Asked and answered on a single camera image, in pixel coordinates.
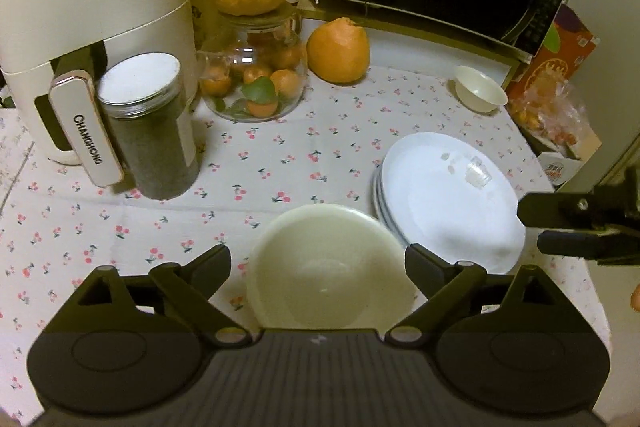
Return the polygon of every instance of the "tablecloth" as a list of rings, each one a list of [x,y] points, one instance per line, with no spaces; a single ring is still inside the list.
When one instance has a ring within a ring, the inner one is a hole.
[[[0,115],[0,407],[25,424],[41,410],[26,372],[28,349],[100,264],[140,274],[228,244],[232,275],[211,301],[255,330],[243,276],[262,227],[310,203],[371,214],[370,181],[402,136],[449,134],[491,158],[517,195],[552,190],[505,110],[477,115],[457,101],[450,81],[388,68],[370,68],[361,83],[344,87],[310,75],[300,105],[270,123],[234,124],[200,103],[193,115],[200,175],[171,201],[95,187],[82,168],[47,160],[15,111]],[[543,266],[608,345],[584,261],[541,255],[536,231],[528,232],[521,261]]]

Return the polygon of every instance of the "jar lid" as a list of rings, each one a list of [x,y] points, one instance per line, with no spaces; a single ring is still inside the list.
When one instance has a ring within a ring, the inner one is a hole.
[[[180,92],[180,61],[167,53],[127,58],[98,83],[98,100],[108,115],[132,118],[155,110]]]
[[[251,31],[277,28],[295,12],[296,9],[291,4],[284,2],[275,10],[260,15],[221,15],[233,26]]]

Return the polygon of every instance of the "plastic bag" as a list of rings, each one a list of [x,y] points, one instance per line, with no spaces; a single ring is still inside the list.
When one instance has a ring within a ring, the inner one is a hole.
[[[509,104],[511,118],[534,137],[559,148],[575,146],[589,130],[584,102],[561,73],[544,70]]]

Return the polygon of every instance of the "green leaf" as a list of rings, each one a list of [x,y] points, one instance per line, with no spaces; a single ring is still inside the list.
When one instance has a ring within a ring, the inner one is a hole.
[[[213,98],[213,103],[216,106],[216,111],[218,112],[225,112],[226,109],[226,103],[222,98],[218,98],[216,96],[212,97]]]
[[[555,23],[552,23],[551,28],[546,32],[542,45],[552,53],[560,51],[560,35]]]
[[[268,76],[259,76],[251,84],[244,84],[242,94],[255,103],[272,103],[278,99],[276,86]]]
[[[234,118],[251,116],[249,111],[247,111],[246,100],[244,98],[240,98],[239,100],[236,100],[234,103],[232,103],[231,106],[226,110],[226,113]]]

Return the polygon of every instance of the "cardboard box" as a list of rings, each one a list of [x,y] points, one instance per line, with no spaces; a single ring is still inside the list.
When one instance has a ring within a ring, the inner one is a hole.
[[[538,155],[538,161],[545,171],[546,177],[555,188],[573,178],[602,145],[591,128],[578,144],[569,147],[568,150],[561,150],[553,142],[533,136],[525,129],[520,131],[529,142],[533,152]]]
[[[582,65],[600,39],[584,26],[571,8],[562,5],[546,34],[545,41],[530,64],[523,64],[507,87],[509,100],[519,99],[545,69],[561,73],[566,79]]]

